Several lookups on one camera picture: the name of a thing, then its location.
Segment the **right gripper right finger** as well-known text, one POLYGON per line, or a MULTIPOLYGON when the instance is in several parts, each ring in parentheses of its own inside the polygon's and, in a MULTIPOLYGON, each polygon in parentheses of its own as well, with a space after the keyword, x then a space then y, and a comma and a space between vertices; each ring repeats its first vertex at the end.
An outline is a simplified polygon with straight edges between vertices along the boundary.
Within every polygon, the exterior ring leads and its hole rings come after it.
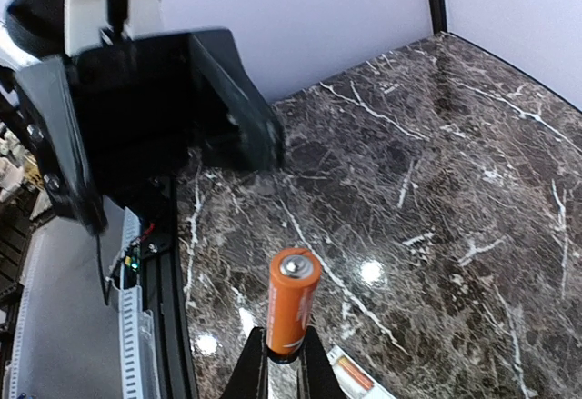
POLYGON ((346 399, 314 326, 307 327, 298 358, 298 399, 346 399))

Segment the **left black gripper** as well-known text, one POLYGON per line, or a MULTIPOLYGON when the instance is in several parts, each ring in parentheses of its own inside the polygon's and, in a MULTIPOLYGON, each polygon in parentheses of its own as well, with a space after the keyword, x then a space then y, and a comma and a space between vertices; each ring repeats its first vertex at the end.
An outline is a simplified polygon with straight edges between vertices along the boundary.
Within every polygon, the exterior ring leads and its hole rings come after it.
POLYGON ((277 170, 285 134, 225 29, 163 33, 159 0, 10 0, 8 34, 36 63, 15 73, 51 205, 107 228, 92 172, 277 170))

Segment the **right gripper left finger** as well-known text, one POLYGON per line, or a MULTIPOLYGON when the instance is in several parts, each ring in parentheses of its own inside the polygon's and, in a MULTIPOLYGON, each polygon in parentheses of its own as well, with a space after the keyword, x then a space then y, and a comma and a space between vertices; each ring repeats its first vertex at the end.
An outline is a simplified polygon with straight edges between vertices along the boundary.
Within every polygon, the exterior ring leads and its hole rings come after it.
POLYGON ((268 347, 266 329, 254 327, 237 360, 221 399, 268 397, 268 347))

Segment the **white remote control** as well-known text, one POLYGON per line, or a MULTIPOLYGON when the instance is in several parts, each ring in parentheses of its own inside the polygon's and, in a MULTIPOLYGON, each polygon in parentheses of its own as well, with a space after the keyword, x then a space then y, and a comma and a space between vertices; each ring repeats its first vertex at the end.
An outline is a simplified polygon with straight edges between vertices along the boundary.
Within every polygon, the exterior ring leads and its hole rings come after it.
POLYGON ((396 399, 338 345, 330 349, 327 358, 347 398, 396 399))

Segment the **orange battery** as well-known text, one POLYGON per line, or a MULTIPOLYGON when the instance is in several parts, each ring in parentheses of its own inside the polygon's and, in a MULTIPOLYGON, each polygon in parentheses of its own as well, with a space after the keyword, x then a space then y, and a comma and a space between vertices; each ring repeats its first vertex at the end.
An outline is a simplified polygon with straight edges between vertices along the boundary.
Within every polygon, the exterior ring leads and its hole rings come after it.
POLYGON ((373 387, 373 382, 347 357, 343 356, 338 360, 339 366, 347 372, 358 385, 360 385, 365 391, 370 390, 373 387))
POLYGON ((276 357, 290 358, 304 342, 321 274, 319 260, 306 248, 287 248, 272 259, 266 345, 276 357))

